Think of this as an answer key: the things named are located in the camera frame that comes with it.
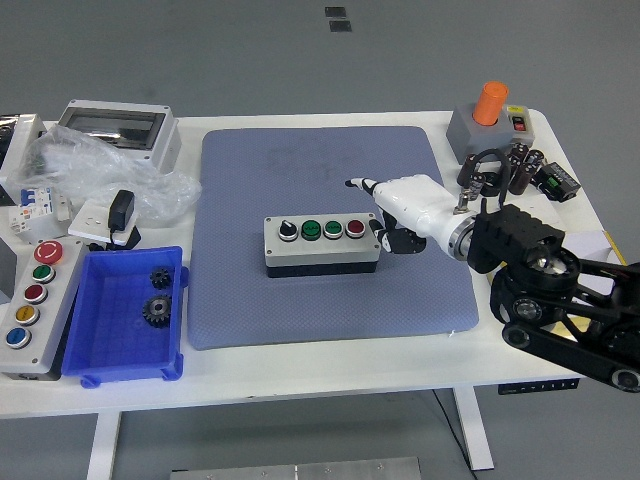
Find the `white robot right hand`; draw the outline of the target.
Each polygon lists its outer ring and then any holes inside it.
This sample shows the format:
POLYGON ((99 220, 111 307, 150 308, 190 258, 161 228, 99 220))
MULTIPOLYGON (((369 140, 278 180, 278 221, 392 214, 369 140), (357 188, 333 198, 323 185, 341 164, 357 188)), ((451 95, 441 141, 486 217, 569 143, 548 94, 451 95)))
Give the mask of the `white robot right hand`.
POLYGON ((417 174, 384 182, 369 178, 345 181, 369 194, 383 214, 415 233, 418 238, 432 238, 454 258, 451 240, 463 215, 455 215, 457 199, 442 185, 425 174, 417 174))

